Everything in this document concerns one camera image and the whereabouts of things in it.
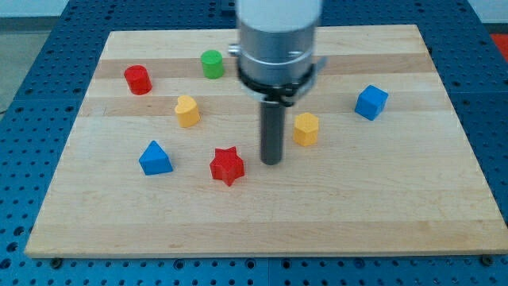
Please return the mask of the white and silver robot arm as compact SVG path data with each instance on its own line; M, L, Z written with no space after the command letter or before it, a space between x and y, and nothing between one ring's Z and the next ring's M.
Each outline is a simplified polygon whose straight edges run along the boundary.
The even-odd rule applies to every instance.
M313 87L326 60L313 62L322 0L239 0L237 58L242 87L259 102L293 106Z

